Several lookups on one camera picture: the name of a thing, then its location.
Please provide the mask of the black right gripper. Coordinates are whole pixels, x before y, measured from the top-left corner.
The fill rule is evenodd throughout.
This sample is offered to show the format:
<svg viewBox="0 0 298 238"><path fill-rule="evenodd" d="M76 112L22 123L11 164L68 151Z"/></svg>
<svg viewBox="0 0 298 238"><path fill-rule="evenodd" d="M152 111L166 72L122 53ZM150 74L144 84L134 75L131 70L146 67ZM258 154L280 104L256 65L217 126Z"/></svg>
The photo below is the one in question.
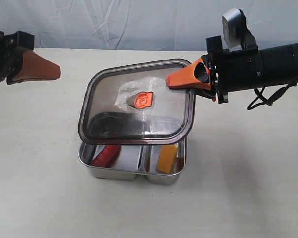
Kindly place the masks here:
<svg viewBox="0 0 298 238"><path fill-rule="evenodd" d="M203 58L167 76L168 88L212 88L218 103L222 104L228 102L229 92L261 87L261 53L254 38L243 49L230 51L223 49L218 35L207 38L206 47L208 54Z"/></svg>

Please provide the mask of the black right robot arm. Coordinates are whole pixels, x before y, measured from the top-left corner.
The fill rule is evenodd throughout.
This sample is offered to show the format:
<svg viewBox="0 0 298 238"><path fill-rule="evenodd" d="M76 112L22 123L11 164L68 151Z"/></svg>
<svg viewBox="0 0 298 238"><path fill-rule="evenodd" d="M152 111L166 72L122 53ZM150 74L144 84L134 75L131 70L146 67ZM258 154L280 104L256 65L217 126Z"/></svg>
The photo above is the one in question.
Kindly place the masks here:
<svg viewBox="0 0 298 238"><path fill-rule="evenodd" d="M220 36L206 39L207 54L166 79L170 89L194 88L202 97L227 103L230 92L253 90L248 110L271 106L298 84L298 43L260 50L255 41L242 50L223 49Z"/></svg>

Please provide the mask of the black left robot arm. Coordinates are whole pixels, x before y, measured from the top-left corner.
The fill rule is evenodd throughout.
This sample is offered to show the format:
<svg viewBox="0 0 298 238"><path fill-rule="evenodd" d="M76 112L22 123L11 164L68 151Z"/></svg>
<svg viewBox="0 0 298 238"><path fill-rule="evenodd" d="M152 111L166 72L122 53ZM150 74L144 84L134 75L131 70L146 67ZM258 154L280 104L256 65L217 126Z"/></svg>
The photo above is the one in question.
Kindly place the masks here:
<svg viewBox="0 0 298 238"><path fill-rule="evenodd" d="M60 67L34 52L35 36L17 31L6 35L0 30L0 83L52 81L61 76Z"/></svg>

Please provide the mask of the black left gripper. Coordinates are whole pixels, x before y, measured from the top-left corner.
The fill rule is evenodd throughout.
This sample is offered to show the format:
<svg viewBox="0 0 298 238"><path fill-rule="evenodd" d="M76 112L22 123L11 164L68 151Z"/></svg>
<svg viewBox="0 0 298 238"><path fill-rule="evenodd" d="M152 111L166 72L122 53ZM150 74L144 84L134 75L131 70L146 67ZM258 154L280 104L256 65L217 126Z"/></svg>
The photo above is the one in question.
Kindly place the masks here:
<svg viewBox="0 0 298 238"><path fill-rule="evenodd" d="M6 35L0 30L0 83L51 81L61 76L60 67L34 51L35 36L17 31Z"/></svg>

